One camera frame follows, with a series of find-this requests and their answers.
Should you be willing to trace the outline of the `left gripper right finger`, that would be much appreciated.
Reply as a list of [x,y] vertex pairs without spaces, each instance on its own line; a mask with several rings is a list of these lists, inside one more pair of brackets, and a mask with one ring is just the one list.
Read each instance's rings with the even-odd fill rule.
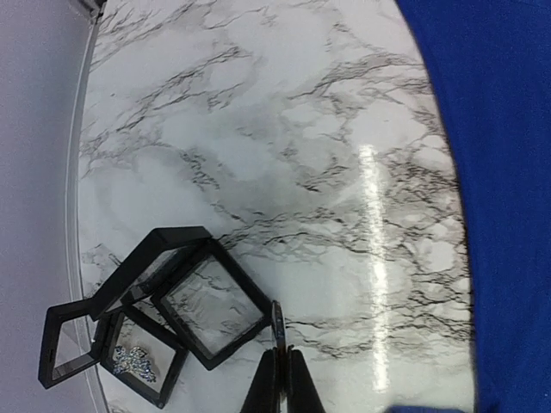
[[325,413],[303,354],[288,348],[287,400],[290,413]]

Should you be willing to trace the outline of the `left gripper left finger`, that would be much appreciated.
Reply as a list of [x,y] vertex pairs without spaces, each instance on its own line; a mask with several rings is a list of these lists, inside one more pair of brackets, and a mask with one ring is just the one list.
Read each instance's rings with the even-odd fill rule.
[[240,413],[279,413],[281,372],[277,352],[266,350],[257,366]]

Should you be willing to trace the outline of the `round button badge brooch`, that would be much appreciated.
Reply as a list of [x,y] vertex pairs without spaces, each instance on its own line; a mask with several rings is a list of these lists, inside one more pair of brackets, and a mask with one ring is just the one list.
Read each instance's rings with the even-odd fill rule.
[[275,347],[279,351],[285,351],[287,348],[286,344],[286,328],[285,328],[285,318],[283,316],[283,311],[281,304],[273,300],[272,301],[272,313],[271,313],[271,324],[272,332],[275,341]]

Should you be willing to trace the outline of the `blue printed t-shirt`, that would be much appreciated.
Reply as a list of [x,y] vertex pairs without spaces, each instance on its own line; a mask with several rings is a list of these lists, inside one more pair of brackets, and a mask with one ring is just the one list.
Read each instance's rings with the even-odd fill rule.
[[550,4],[401,1],[457,167],[476,407],[550,409]]

